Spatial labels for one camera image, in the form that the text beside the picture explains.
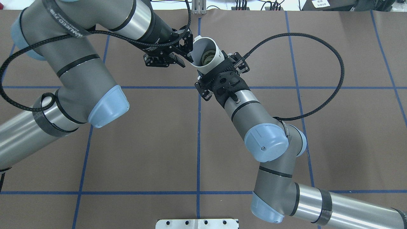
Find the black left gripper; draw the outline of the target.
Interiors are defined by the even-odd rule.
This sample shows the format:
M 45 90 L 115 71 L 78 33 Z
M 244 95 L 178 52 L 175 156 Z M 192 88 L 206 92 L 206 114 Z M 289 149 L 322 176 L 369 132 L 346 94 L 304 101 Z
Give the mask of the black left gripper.
M 151 47 L 144 50 L 144 63 L 147 67 L 169 67 L 177 64 L 182 68 L 194 62 L 191 52 L 193 51 L 193 34 L 190 29 L 182 28 L 180 31 L 173 31 L 170 41 L 176 39 L 174 35 L 181 38 L 174 44 L 165 47 Z

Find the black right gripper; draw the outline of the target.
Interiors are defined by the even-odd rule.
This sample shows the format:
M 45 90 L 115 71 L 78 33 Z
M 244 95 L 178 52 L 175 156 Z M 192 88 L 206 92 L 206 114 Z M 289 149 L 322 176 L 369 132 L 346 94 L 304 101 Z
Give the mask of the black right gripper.
M 245 58 L 238 52 L 226 54 L 223 51 L 223 55 L 226 65 L 217 65 L 211 69 L 198 68 L 198 78 L 195 83 L 195 88 L 205 101 L 210 100 L 214 95 L 220 105 L 225 105 L 230 97 L 236 101 L 237 96 L 234 94 L 238 91 L 250 90 L 239 75 L 250 71 Z

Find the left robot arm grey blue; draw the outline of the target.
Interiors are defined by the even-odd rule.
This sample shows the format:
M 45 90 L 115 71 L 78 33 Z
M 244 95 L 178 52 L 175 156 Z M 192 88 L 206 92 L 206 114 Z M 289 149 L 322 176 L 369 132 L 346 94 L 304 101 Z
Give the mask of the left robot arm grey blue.
M 1 175 L 55 140 L 90 123 L 105 126 L 129 109 L 120 85 L 88 40 L 93 34 L 123 39 L 144 52 L 146 66 L 192 62 L 191 13 L 179 30 L 164 22 L 147 0 L 36 0 L 11 27 L 19 51 L 1 66 L 1 76 L 16 57 L 45 60 L 62 87 L 44 93 L 32 107 L 1 97 L 22 110 L 1 125 Z

